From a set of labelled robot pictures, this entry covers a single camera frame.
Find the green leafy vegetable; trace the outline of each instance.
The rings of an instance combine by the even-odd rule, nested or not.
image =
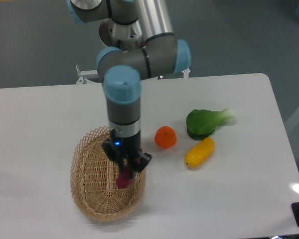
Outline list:
[[[230,124],[234,119],[235,112],[231,108],[223,111],[193,110],[186,118],[187,133],[194,140],[203,140],[218,126]]]

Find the metal bracket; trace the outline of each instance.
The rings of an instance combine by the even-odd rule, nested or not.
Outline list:
[[[289,117],[285,123],[285,129],[287,133],[290,133],[294,127],[299,123],[299,107],[296,111]]]
[[[100,83],[101,79],[99,77],[98,71],[93,70],[93,71],[80,71],[80,68],[78,65],[75,66],[77,75],[79,79],[76,81],[76,84],[90,84],[90,83]],[[189,78],[190,75],[190,69],[187,68],[186,70],[183,70],[181,72],[183,74],[183,78],[187,79]],[[154,79],[162,80],[164,79],[164,76],[158,76],[157,78],[155,77]]]
[[[78,65],[75,66],[77,75],[79,79],[76,81],[76,84],[90,84],[90,83],[99,83],[101,82],[101,79],[99,77],[98,71],[80,71],[80,68]]]

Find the orange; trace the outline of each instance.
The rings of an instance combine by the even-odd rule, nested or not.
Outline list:
[[[155,135],[155,142],[159,147],[170,148],[176,144],[177,137],[175,131],[168,126],[159,128]]]

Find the yellow pepper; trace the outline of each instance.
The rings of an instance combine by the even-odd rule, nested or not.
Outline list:
[[[214,152],[215,143],[212,138],[206,137],[185,156],[185,163],[190,168],[196,168],[204,163]]]

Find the white table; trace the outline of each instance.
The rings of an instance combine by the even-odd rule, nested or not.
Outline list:
[[[153,155],[139,207],[101,224],[74,204],[70,166],[79,140],[107,125],[99,84],[0,89],[0,239],[241,239],[299,233],[291,203],[299,174],[267,76],[143,81],[142,145]],[[237,122],[212,138],[213,156],[188,170],[192,109],[232,107]],[[174,128],[175,147],[153,137]]]

